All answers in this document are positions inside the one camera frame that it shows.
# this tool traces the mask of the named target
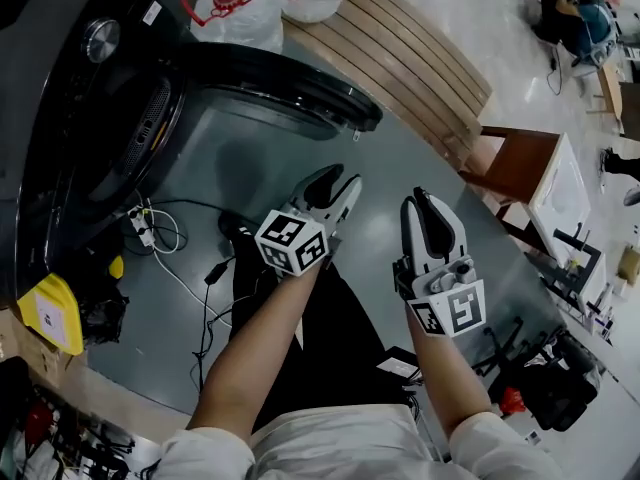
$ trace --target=tiled floor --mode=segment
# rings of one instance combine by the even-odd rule
[[[640,156],[640,144],[621,139],[611,114],[587,115],[599,108],[602,94],[597,77],[571,76],[571,57],[561,47],[562,91],[555,96],[547,85],[552,52],[531,33],[537,3],[533,0],[409,0],[439,25],[480,70],[494,94],[480,116],[483,125],[511,126],[569,135],[580,162],[592,212],[585,230],[589,242],[607,254],[614,272],[637,214],[624,208],[625,192],[636,186],[624,176],[609,176],[601,193],[596,171],[600,147],[613,146],[623,155]],[[558,90],[559,73],[550,77]]]

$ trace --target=person sitting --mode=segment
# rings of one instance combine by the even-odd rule
[[[541,0],[542,19],[532,27],[536,36],[563,46],[577,57],[589,55],[592,45],[611,30],[602,0]]]

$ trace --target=office chair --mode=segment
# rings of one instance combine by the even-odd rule
[[[473,368],[483,377],[495,366],[500,368],[498,377],[489,388],[492,402],[499,404],[508,387],[518,389],[524,405],[542,430],[564,432],[582,416],[598,394],[585,379],[585,375],[595,368],[595,363],[563,328],[556,329],[551,336],[541,333],[534,345],[523,343],[515,357],[509,359],[510,349],[513,349],[513,342],[522,328],[521,322],[520,318],[515,322],[516,330],[507,340],[508,349],[498,343],[492,330],[486,330],[485,334],[492,338],[495,353]],[[550,343],[553,343],[554,357],[544,350]],[[546,363],[525,366],[537,355],[541,355]],[[559,364],[561,359],[569,366],[568,370]]]

